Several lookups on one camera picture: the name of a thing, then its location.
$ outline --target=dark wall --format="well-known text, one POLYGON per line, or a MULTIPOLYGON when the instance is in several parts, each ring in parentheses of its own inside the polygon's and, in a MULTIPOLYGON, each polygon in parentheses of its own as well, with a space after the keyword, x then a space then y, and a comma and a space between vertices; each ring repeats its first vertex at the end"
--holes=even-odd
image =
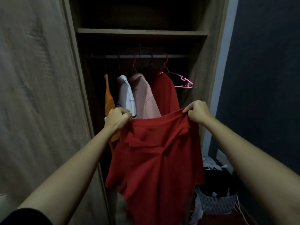
MULTIPOLYGON (((300 174, 300 0, 239 0, 216 118, 300 174)), ((209 155, 219 148, 211 141, 209 155)), ((242 204, 271 224, 244 186, 242 204)))

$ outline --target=metal closet rod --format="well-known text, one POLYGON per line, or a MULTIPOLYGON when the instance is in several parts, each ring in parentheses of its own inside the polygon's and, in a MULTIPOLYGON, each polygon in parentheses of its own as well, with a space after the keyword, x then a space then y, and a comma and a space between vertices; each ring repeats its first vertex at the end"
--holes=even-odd
MULTIPOLYGON (((118 59, 118 58, 167 58, 166 55, 92 55, 91 58, 112 58, 112 59, 118 59)), ((187 58, 188 55, 168 55, 168 58, 187 58)))

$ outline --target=hand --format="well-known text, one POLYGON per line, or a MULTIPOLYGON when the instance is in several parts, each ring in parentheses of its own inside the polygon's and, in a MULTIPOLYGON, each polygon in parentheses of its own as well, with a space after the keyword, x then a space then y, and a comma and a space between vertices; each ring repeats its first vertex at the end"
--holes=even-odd
POLYGON ((108 116, 104 118, 104 128, 111 130, 114 134, 115 132, 122 129, 131 117, 132 113, 130 113, 130 111, 127 109, 121 107, 111 109, 108 116))
POLYGON ((184 108, 182 113, 186 112, 188 112, 189 118, 198 124, 204 124, 206 120, 213 117, 209 112, 206 102, 202 102, 200 100, 194 101, 184 108))

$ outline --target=black sleeve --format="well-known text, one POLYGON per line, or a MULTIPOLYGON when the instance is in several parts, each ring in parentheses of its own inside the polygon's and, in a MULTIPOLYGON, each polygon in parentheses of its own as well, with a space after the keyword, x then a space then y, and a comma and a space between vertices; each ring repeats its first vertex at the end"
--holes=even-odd
POLYGON ((32 208, 20 208, 9 214, 0 225, 53 225, 40 211, 32 208))

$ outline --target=red shirt on hanger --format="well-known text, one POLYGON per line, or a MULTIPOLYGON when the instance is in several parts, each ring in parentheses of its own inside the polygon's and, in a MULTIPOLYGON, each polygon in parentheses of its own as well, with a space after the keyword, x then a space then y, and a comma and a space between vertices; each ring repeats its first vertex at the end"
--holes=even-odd
POLYGON ((148 81, 161 116, 180 109, 173 81, 160 69, 148 70, 148 81))
POLYGON ((121 130, 106 187, 120 186, 136 225, 179 224, 196 184, 204 184, 198 124, 182 109, 121 130))

